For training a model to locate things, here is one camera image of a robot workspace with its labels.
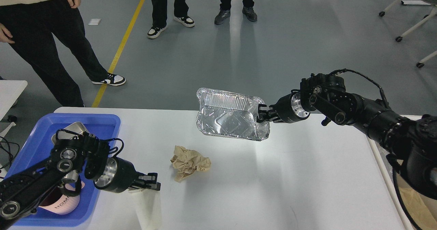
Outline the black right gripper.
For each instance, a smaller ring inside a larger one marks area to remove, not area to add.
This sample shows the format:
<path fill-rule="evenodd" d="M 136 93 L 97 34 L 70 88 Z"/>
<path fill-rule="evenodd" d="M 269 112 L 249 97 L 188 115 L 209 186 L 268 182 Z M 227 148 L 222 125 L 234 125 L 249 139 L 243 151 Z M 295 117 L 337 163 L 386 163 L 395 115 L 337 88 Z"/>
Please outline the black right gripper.
<path fill-rule="evenodd" d="M 295 123 L 309 118 L 310 112 L 306 111 L 301 105 L 301 94 L 290 93 L 278 100 L 274 105 L 258 104 L 257 123 Z"/>

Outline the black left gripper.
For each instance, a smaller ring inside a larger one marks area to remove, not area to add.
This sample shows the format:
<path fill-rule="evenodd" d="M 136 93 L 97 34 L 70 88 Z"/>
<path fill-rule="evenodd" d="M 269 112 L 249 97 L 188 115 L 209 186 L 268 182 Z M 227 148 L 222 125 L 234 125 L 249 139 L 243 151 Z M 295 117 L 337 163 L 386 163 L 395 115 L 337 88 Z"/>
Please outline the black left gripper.
<path fill-rule="evenodd" d="M 99 190 L 120 193 L 129 190 L 150 189 L 160 191 L 161 183 L 157 182 L 158 173 L 140 173 L 134 165 L 121 158 L 108 157 L 103 174 L 95 181 L 94 186 Z"/>

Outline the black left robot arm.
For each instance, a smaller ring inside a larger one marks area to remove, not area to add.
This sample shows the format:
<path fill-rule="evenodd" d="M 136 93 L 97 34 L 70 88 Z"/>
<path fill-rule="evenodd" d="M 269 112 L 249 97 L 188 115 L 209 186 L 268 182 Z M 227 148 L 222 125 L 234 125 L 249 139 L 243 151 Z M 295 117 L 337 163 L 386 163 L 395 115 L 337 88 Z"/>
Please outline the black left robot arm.
<path fill-rule="evenodd" d="M 157 173 L 143 174 L 134 165 L 118 157 L 122 148 L 111 148 L 111 139 L 99 139 L 88 132 L 60 139 L 55 134 L 54 147 L 48 158 L 29 168 L 7 176 L 1 182 L 1 229 L 6 230 L 20 218 L 37 212 L 39 205 L 56 188 L 67 183 L 67 174 L 84 171 L 95 188 L 113 193 L 127 189 L 159 191 Z"/>

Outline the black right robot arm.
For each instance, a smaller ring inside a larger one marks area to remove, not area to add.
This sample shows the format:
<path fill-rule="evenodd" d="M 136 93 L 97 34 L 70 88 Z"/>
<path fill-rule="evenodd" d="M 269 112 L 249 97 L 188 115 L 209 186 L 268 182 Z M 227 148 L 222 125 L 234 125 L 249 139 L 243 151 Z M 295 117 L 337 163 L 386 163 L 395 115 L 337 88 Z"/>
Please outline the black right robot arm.
<path fill-rule="evenodd" d="M 307 119 L 312 111 L 318 110 L 325 115 L 322 126 L 333 121 L 337 125 L 356 127 L 388 151 L 386 158 L 392 166 L 392 178 L 401 208 L 410 223 L 420 229 L 401 198 L 396 174 L 416 192 L 436 199 L 436 116 L 425 114 L 414 121 L 398 115 L 389 107 L 379 84 L 376 87 L 381 99 L 377 100 L 346 92 L 340 74 L 347 71 L 340 69 L 303 78 L 299 90 L 293 89 L 276 104 L 259 104 L 256 121 L 294 123 Z"/>

